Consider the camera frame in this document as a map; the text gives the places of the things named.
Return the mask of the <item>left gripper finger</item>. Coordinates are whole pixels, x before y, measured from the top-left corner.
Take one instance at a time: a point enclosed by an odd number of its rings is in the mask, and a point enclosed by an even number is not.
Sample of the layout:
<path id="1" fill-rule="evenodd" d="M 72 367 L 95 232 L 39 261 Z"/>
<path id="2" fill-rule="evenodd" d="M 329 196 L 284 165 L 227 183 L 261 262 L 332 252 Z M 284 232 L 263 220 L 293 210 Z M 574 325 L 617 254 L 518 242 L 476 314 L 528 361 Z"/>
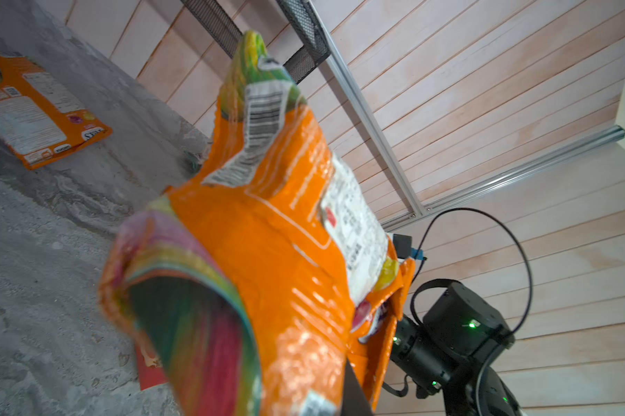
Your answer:
<path id="1" fill-rule="evenodd" d="M 349 360 L 345 361 L 342 416 L 373 416 L 371 406 L 359 385 Z"/>

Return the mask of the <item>red paper bag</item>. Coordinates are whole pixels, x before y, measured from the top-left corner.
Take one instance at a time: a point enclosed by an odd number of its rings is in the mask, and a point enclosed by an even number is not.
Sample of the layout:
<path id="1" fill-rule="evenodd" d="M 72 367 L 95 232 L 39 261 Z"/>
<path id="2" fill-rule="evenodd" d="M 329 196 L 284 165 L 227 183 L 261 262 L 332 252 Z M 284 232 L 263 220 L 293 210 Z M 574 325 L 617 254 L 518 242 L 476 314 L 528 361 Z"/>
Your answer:
<path id="1" fill-rule="evenodd" d="M 168 380 L 159 357 L 150 348 L 135 344 L 137 373 L 142 391 L 165 384 Z"/>

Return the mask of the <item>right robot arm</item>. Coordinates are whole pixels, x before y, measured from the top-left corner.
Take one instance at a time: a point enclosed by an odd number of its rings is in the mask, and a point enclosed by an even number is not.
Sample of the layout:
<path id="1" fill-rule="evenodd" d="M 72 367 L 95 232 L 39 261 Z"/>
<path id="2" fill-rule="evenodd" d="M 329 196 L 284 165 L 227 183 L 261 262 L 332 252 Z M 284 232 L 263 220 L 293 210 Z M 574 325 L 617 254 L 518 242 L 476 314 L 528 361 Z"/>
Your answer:
<path id="1" fill-rule="evenodd" d="M 521 415 L 522 408 L 491 364 L 515 336 L 498 310 L 457 280 L 434 279 L 416 290 L 442 289 L 423 316 L 397 323 L 391 360 L 413 382 L 416 397 L 444 397 L 448 415 Z"/>

